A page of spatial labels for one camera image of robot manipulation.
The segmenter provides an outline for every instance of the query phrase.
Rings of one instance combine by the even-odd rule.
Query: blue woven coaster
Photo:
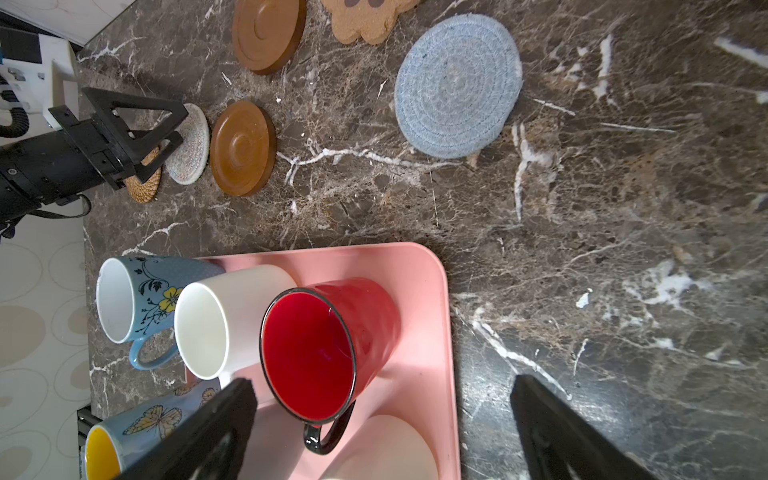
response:
[[[456,15],[427,31],[400,67],[400,130],[427,155],[465,157],[499,136],[522,84],[520,54],[505,26]]]

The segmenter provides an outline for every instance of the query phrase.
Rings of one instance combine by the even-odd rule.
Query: blue mug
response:
[[[176,344],[150,362],[139,352],[151,336],[174,326],[181,291],[192,282],[220,275],[224,269],[180,257],[115,257],[101,265],[96,282],[96,310],[101,328],[115,343],[133,341],[129,358],[139,370],[152,370],[172,359]]]
[[[219,381],[183,386],[95,425],[85,439],[88,480],[112,480],[219,392]]]

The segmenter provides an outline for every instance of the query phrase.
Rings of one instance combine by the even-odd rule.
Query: tray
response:
[[[363,276],[383,286],[400,308],[400,342],[383,371],[357,399],[341,442],[326,456],[305,451],[291,480],[317,480],[372,415],[394,415],[411,424],[432,450],[440,479],[460,480],[448,281],[432,251],[417,243],[381,243],[205,260],[226,271],[277,265],[299,286]],[[253,381],[259,407],[276,402],[261,365],[241,369],[235,376]]]

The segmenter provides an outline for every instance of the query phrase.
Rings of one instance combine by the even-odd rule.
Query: brown marble surface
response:
[[[764,478],[766,4],[424,0],[377,47],[341,45],[308,4],[296,56],[268,77],[234,57],[231,0],[137,0],[80,53],[82,84],[193,102],[211,124],[254,101],[281,153],[248,198],[210,170],[164,177],[146,206],[92,192],[90,298],[113,255],[415,241],[449,276],[463,478],[526,478],[519,372],[659,478]],[[509,28],[525,84],[497,141],[441,166],[400,134],[392,90],[419,36],[465,12]],[[139,372],[94,309],[89,325],[98,415],[180,383],[179,359]]]

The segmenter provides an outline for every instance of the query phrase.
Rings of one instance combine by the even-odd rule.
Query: brown coaster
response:
[[[386,40],[397,17],[419,0],[323,0],[331,15],[333,34],[343,44],[362,36],[371,45]]]
[[[241,197],[266,185],[275,166],[277,139],[269,116],[249,101],[221,114],[210,140],[210,167],[219,188]]]
[[[141,164],[148,165],[154,158],[160,154],[160,147],[155,147],[149,155],[144,157]],[[125,187],[128,189],[128,193],[140,204],[148,204],[154,198],[157,193],[157,188],[160,186],[160,171],[162,168],[158,168],[156,172],[149,177],[149,180],[143,184],[139,182],[136,177],[125,179]]]
[[[304,33],[306,0],[237,0],[232,45],[254,73],[280,70],[296,53]]]

